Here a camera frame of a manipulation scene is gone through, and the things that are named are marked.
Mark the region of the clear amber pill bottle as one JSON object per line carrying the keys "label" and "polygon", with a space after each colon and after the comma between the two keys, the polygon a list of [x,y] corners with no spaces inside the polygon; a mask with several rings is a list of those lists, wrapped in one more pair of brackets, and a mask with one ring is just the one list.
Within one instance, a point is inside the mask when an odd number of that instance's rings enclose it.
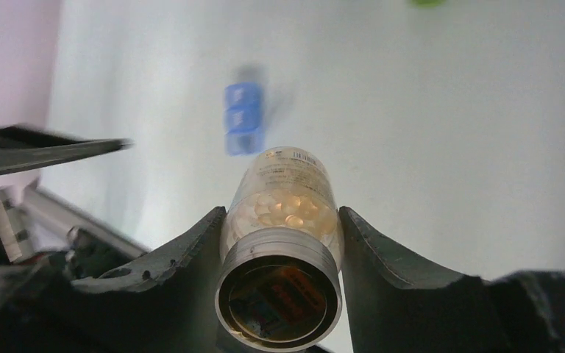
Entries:
{"label": "clear amber pill bottle", "polygon": [[219,245],[214,305],[234,339],[264,352],[298,352],[334,329],[344,234],[327,170],[313,154],[289,146],[259,154]]}

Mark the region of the blue pill organizer box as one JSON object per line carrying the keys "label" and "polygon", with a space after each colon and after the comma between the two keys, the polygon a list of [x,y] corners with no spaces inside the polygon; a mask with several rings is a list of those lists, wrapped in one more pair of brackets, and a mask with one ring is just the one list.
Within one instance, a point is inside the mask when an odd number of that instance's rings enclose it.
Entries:
{"label": "blue pill organizer box", "polygon": [[239,82],[224,90],[225,147],[229,156],[261,153],[264,144],[263,90]]}

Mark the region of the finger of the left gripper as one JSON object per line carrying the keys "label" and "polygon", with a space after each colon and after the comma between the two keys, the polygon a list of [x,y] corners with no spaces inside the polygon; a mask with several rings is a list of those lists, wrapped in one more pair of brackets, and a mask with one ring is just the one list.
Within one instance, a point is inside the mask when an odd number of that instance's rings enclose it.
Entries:
{"label": "finger of the left gripper", "polygon": [[0,127],[0,176],[109,154],[130,145],[127,139],[83,140],[24,125]]}

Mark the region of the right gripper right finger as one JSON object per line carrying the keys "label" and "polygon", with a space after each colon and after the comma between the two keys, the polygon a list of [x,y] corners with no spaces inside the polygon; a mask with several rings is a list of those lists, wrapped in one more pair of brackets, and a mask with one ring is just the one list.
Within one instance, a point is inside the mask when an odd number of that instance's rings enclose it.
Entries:
{"label": "right gripper right finger", "polygon": [[339,210],[356,352],[565,352],[565,271],[487,281],[413,252]]}

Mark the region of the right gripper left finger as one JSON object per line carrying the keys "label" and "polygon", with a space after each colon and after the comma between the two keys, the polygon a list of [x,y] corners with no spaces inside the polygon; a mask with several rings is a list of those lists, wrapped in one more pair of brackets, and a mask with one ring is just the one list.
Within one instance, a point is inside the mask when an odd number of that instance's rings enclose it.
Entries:
{"label": "right gripper left finger", "polygon": [[0,352],[215,352],[226,210],[98,279],[0,265]]}

